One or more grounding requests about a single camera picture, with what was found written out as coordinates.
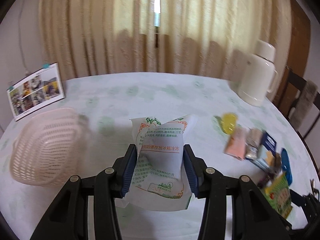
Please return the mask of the green peanut snack bag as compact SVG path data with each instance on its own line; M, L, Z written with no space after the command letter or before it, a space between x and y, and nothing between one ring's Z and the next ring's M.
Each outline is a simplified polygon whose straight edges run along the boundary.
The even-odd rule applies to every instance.
M292 202L285 174L281 174L269 186L264 187L261 191L271 207L275 209L281 217L287 219L292 210Z

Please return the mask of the blue snack packet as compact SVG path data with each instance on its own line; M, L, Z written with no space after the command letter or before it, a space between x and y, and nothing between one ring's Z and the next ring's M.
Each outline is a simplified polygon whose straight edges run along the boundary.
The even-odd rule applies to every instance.
M281 156L281 169L282 169L282 172L285 173L287 183L290 186L293 182L293 177L292 177L289 155L285 148L281 149L280 156Z

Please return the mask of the navy soda cracker pack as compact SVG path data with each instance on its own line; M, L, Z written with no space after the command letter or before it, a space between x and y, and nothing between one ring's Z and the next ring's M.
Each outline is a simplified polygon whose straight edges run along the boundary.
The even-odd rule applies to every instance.
M277 142L266 131L263 131L260 144L255 152L256 157L247 157L247 159L260 169L267 171L276 159L276 146Z

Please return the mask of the orange wafer packet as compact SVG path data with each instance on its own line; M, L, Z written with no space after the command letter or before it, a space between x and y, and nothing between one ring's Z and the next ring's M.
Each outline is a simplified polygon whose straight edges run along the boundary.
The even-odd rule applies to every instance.
M243 160L246 153L247 129L237 127L230 135L224 154L230 155L236 159Z

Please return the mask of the small silver blue sachet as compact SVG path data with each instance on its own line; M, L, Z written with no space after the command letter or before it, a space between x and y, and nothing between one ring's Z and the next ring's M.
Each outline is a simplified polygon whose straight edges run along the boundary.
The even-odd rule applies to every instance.
M259 157L259 149L264 131L258 128L252 128L246 138L245 158L248 160L256 160Z

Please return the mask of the white printed food pouch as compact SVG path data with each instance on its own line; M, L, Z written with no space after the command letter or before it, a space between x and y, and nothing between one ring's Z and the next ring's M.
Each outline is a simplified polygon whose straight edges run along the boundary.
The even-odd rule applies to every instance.
M150 211L187 209L191 189L183 166L183 146L197 116L185 115L163 124L154 117L131 122L138 159L123 204Z

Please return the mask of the yellow jelly cup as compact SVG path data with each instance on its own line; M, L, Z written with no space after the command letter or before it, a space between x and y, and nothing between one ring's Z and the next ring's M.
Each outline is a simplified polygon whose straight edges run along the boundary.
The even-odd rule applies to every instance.
M222 131L228 135L234 132L238 116L235 113L224 113L219 117L219 124Z

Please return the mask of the pink plastic basket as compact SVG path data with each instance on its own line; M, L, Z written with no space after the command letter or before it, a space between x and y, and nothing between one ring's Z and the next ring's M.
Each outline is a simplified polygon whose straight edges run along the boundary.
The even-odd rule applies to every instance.
M11 177L31 186L63 185L77 173L89 133L88 117L71 107L32 117L12 145Z

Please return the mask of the grey fuzzy chair cover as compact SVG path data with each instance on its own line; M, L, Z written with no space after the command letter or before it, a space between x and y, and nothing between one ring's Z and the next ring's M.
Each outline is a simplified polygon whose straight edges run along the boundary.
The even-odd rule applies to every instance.
M317 85L311 80L308 80L304 89L300 93L300 98L296 104L295 110L290 118L290 124L295 130L298 130L310 111L315 97L317 95Z

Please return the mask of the green patterned tablecloth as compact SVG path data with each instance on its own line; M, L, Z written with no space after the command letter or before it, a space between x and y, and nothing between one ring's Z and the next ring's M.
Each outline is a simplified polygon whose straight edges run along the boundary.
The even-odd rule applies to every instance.
M319 239L317 174L267 99L127 73L9 87L1 215L15 239Z

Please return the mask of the dark wooden chair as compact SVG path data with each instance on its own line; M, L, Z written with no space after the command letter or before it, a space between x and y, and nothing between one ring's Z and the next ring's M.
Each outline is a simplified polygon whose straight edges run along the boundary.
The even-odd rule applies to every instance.
M287 78L285 81L284 89L280 95L277 107L280 109L282 102L284 101L285 95L289 85L292 85L297 91L298 96L291 102L289 110L285 114L285 118L291 124L293 129L297 132L300 139L302 140L307 152L313 157L310 148L306 143L306 139L314 129L314 127L319 122L319 113L315 117L313 123L308 128L304 135L298 131L303 120L306 118L307 114L310 112L312 106L315 106L319 111L319 92L317 86L310 80L305 80L303 77L297 75L293 72L292 68L286 66L288 70Z

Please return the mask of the photo calendar card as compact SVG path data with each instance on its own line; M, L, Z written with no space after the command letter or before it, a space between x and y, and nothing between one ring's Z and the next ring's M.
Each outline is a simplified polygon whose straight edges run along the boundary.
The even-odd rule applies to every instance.
M65 98L58 63L43 67L7 89L15 121Z

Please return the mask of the cream thermos jug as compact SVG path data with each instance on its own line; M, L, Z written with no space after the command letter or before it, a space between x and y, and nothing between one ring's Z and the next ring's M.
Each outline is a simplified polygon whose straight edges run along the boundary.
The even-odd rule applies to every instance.
M261 106L266 94L275 88L278 72L274 66L276 49L271 44L257 40L238 88L238 96L252 106Z

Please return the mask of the wooden door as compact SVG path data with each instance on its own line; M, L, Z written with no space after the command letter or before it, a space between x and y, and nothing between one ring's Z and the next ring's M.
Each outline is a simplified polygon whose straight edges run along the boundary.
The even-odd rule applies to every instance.
M281 83L273 100L275 106L282 112L289 108L296 97L297 89L292 85L285 88L289 70L302 77L309 56L311 24L310 19L296 0L291 3L291 43L287 58L287 68L284 70Z

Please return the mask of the beige curtain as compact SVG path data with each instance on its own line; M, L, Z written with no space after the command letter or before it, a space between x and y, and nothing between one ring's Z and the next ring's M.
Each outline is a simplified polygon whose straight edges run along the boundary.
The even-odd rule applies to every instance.
M239 81L258 40L282 74L290 0L40 0L45 61L62 79L124 72L185 73Z

